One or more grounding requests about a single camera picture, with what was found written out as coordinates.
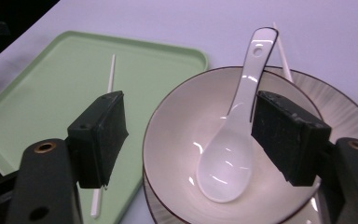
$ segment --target spoon bowl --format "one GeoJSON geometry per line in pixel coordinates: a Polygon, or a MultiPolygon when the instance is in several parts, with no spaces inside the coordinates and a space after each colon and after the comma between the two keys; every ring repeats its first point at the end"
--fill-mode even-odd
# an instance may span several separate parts
{"type": "Polygon", "coordinates": [[[228,116],[222,118],[223,125],[200,156],[199,187],[214,202],[235,200],[249,184],[254,159],[251,117],[255,92],[277,37],[272,28],[255,31],[228,116]]]}

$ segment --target white chopstick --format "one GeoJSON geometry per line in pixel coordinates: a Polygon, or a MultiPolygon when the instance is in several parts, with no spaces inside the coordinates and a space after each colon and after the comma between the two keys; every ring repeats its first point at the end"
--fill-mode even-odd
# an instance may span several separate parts
{"type": "MultiPolygon", "coordinates": [[[[107,85],[107,93],[111,92],[113,89],[113,76],[115,73],[115,61],[116,61],[116,55],[114,54],[112,56],[112,62],[110,64],[110,74],[109,74],[109,82],[107,85]]],[[[100,215],[101,195],[102,195],[101,189],[95,189],[93,191],[92,202],[91,202],[91,211],[90,211],[90,215],[93,218],[97,218],[100,215]]]]}
{"type": "MultiPolygon", "coordinates": [[[[272,24],[274,26],[274,29],[278,30],[277,24],[275,22],[273,22],[272,24]]],[[[284,55],[283,45],[282,45],[282,41],[281,41],[280,36],[281,35],[278,36],[277,42],[278,42],[279,53],[281,55],[283,74],[284,74],[284,77],[287,80],[289,80],[290,82],[293,82],[292,74],[290,72],[290,68],[289,68],[289,65],[287,63],[286,56],[284,55]]]]}

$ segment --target tray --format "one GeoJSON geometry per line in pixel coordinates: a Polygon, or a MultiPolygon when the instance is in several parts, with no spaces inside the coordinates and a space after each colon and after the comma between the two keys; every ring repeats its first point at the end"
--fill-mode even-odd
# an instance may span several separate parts
{"type": "Polygon", "coordinates": [[[90,217],[92,189],[81,189],[85,223],[117,223],[142,180],[147,122],[173,88],[207,69],[196,49],[69,31],[56,37],[0,94],[0,172],[19,168],[32,143],[67,136],[66,129],[105,94],[112,54],[114,91],[124,92],[129,137],[121,149],[101,215],[90,217]]]}

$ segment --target white bowl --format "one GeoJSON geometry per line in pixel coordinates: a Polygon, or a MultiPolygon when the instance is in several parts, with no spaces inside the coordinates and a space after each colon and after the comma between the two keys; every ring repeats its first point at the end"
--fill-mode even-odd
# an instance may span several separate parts
{"type": "MultiPolygon", "coordinates": [[[[254,173],[240,198],[215,203],[201,193],[196,178],[200,153],[227,114],[240,75],[241,67],[226,67],[192,77],[163,100],[149,121],[147,180],[158,200],[185,222],[277,223],[303,206],[319,185],[317,179],[312,187],[292,187],[254,141],[254,173]]],[[[312,101],[281,77],[265,73],[259,89],[279,93],[319,117],[312,101]]]]}

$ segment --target green tray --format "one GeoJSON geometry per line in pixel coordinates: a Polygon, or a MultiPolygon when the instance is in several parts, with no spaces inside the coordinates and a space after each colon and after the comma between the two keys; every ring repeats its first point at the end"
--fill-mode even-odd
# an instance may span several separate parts
{"type": "Polygon", "coordinates": [[[119,222],[141,184],[147,122],[173,88],[207,69],[206,56],[195,49],[70,31],[55,38],[0,94],[0,172],[6,175],[19,168],[32,143],[66,138],[72,121],[106,93],[113,54],[113,89],[124,92],[130,135],[97,219],[90,217],[92,189],[80,190],[85,223],[119,222]]]}

